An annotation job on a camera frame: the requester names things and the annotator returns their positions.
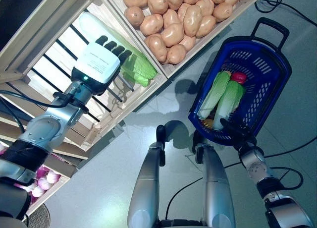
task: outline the black wire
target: black wire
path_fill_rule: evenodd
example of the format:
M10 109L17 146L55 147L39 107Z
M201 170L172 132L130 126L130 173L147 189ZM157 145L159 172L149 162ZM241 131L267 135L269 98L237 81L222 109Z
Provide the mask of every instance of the black wire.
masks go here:
M297 175L299 176L299 178L300 178L299 184L297 184L297 185L294 186L294 187L285 187L285 186L283 185L283 187L284 187L283 190L296 190L296 189L300 188L300 187L303 185L303 183L304 183L304 177L303 177L303 175L302 175L299 171L297 171L297 170L295 170L295 169L292 169L292 168L289 168L289 167L271 167L271 169L273 169L273 170L288 170L288 171L292 171L292 172L297 173Z
M272 3L270 3L268 0L265 0L265 1L266 1L269 5L273 6L273 8L272 8L271 10L268 10L268 11L261 10L261 9L259 9L258 4L255 2L255 3L254 3L254 6L255 6L256 9L257 9L259 12L261 12L261 13L270 13L270 12L274 11L274 10L276 9L276 7L279 6L279 5L281 4L281 2L282 2L282 0L276 0L276 4L272 4Z
M21 95L21 94L17 94L17 93L11 92L11 91L6 91L6 90L0 90L0 94L7 94L7 95L10 95L10 96L21 98L23 100L27 100L27 101L32 102L34 104L38 104L38 105L41 105L41 106L44 106L44 107L48 107L48 108L64 108L67 105L67 103L68 103L68 101L65 101L62 105L46 104L46 103L42 103L42 102L39 102L37 100L34 100L32 98L29 98L27 96L24 96L24 95Z
M303 147L309 145L310 143L312 143L312 142L313 142L314 140L316 140L316 139L317 139L317 136L316 136L314 139L310 140L309 142L305 143L304 145L301 145L301 146L299 146L299 147L297 147L297 148L295 148L295 149L292 149L292 150L289 150L289 151L286 151L286 152L283 152L283 153L278 153L278 154L273 154L273 155L264 156L264 157L265 157L265 158L270 158L270 157L285 155L285 154L294 152L294 151L296 151L296 150L299 150L299 149L301 149L301 148L303 148ZM234 163L234 164L227 165L227 166L225 166L224 168L226 169L226 168L229 168L229 167L232 167L232 166L235 166L235 165L239 165L239 164L241 164L241 162L236 162L236 163ZM301 174L300 172L298 172L298 171L292 169L292 168L287 168L287 169L290 169L290 171L296 172L296 173L299 175L299 177L301 178L301 182L300 182L297 186L295 186L295 187L291 187L291 188L285 187L285 190L295 190L295 189L301 187L302 184L303 184L303 180L304 180L302 174ZM168 210L169 210L169 207L170 207L172 201L174 200L174 198L175 198L181 191L183 191L185 188L187 188L187 187L193 185L194 183L196 183L196 182L198 182L198 181L200 181L200 180L202 180L202 179L203 179L203 178L201 177L201 178L199 178L199 179L197 179L197 180L191 182L190 184L187 184L186 186L182 187L181 189L179 189L179 190L174 194L174 196L170 199L170 201L169 201L169 203L168 203L168 206L167 206L167 209L166 209L166 213L165 213L165 220L167 220Z
M11 114L11 116L13 117L13 119L15 120L15 122L18 124L19 128L20 128L20 131L22 133L25 132L25 129L22 125L22 122L20 121L20 119L17 117L17 115L11 110L11 108L8 106L8 104L5 102L5 100L0 97L0 103L3 104L3 106L9 111L9 113Z
M289 7L290 9L294 10L295 12L297 12L302 18L304 18L306 21L308 21L309 23L311 23L312 25L316 26L317 27L317 23L315 23L314 21L312 21L311 19L309 19L308 17L306 17L304 14L302 14L299 10L297 10L296 8L294 8L293 6L289 5L289 4L286 4L286 3L283 3L282 0L260 0L260 1L265 1L267 2L270 6L273 6L273 8L271 10L268 10L268 11L265 11L265 10L261 10L259 9L258 7L258 4L255 2L254 5L256 7L256 9L259 11L259 12L262 12L262 13L269 13L269 12L272 12L273 10L275 10L279 5L284 5L286 7Z
M278 154L273 154L273 155L268 155L268 156L264 156L264 158L271 158L271 157L275 157L275 156L280 156L280 155L285 155L285 154L288 154L288 153L291 153L291 152L294 152L296 150L299 150L299 149L302 149L303 147L309 145L310 143L312 143L314 140L317 139L317 136L315 136L315 138L311 139L309 142L305 143L304 145L301 145L293 150L289 150L289 151L285 151L283 153L278 153Z
M282 177L279 178L279 181L281 181L288 173L290 172L290 170L286 171Z
M25 214L25 217L26 217L26 226L29 227L29 216Z
M172 203L172 201L174 200L174 198L177 196L178 193L180 193L181 191L183 191L185 188L189 187L190 185L194 184L195 182L198 182L199 180L202 180L203 178L198 178L197 180L191 182L190 184L187 184L185 187L181 188L180 190L178 190L178 192L176 192L174 194L174 196L171 198L171 200L168 203L167 209L166 209L166 213L165 213L165 220L167 220L167 216L168 216L168 210L170 207L170 204Z

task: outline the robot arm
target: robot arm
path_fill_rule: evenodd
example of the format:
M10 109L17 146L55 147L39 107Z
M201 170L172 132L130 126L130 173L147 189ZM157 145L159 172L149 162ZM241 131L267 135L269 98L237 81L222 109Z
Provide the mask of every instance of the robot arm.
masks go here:
M103 47L107 37L90 43L77 60L71 84L64 93L55 93L53 107L32 119L26 131L0 157L0 227L24 227L22 220L30 205L28 193L15 183L33 183L36 170L67 131L76 124L93 95L104 93L119 73L120 60Z
M221 119L224 129L235 142L240 161L256 185L266 207L270 228L313 228L303 208L285 195L285 187L266 165L264 153L248 127L241 127Z

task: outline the wooden slat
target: wooden slat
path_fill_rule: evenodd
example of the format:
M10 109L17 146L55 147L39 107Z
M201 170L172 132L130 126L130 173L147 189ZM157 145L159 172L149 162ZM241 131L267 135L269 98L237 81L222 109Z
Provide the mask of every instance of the wooden slat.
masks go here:
M72 156L75 158L86 160L89 158L90 151L84 151L82 148L77 147L76 145L63 142L60 146L53 149L54 153Z
M6 83L14 80L21 79L24 75L22 73L11 73L11 72L1 72L0 73L0 83Z
M68 155L61 155L61 154L55 154L55 155L57 155L60 159L62 159L66 163L68 163L70 165L74 165L76 167L83 161L82 159L75 158L75 157L68 156Z
M14 142L20 134L21 131L18 127L0 121L0 139ZM85 152L81 148L65 142L53 149L53 152L83 160L88 159L90 154L90 152Z
M64 177L71 178L73 174L76 172L76 167L73 165L69 165L65 163L64 161L59 160L54 155L49 155L44 165L48 167L49 169L60 173Z
M54 193L56 193L62 186L64 186L70 179L67 177L60 177L59 181L53 185L49 190L47 190L38 200L33 203L26 214L30 216L36 209L39 208L43 203L45 203Z
M39 4L0 52L0 71L4 71L7 68L63 1L43 0Z
M19 127L18 123L13 119L13 117L9 114L0 112L0 121L9 125L14 125L16 127ZM20 119L22 125L24 128L26 128L26 125L28 124L28 121Z

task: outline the blue shopping basket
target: blue shopping basket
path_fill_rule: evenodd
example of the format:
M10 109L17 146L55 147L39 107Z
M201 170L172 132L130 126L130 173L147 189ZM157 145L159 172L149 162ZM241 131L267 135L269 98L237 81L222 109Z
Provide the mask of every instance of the blue shopping basket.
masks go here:
M273 27L283 34L278 47L255 36L260 24ZM229 121L245 124L254 135L258 134L292 73L288 60L281 53L288 35L289 30L284 26L262 17L251 36L231 37L223 42L188 116L205 138L221 145L233 145L226 132L206 128L197 117L217 73L224 70L241 72L247 76L243 85L246 93Z

